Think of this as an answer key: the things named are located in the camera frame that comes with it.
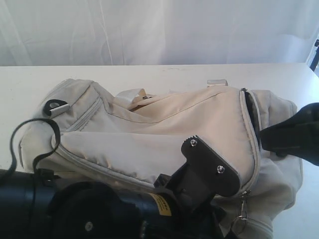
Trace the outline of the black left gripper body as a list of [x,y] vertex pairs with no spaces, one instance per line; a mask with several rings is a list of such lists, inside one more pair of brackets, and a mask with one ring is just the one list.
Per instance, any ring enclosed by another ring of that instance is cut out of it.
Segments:
[[149,225],[151,239],[233,239],[224,235],[219,223],[226,213],[214,201],[211,192],[191,170],[187,162],[169,178],[161,174],[156,186],[174,202],[178,214],[171,227]]

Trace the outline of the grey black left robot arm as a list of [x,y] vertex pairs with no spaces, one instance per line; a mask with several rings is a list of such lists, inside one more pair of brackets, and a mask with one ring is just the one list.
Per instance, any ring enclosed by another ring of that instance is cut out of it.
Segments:
[[50,170],[0,172],[3,239],[221,239],[224,211],[215,195],[232,196],[239,176],[225,164],[184,164],[160,175],[153,192],[74,182]]

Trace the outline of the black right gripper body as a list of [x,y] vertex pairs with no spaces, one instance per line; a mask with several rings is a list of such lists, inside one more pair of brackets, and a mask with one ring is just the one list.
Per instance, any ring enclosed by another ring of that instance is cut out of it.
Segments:
[[319,104],[302,107],[290,119],[292,142],[289,154],[311,164],[319,163]]

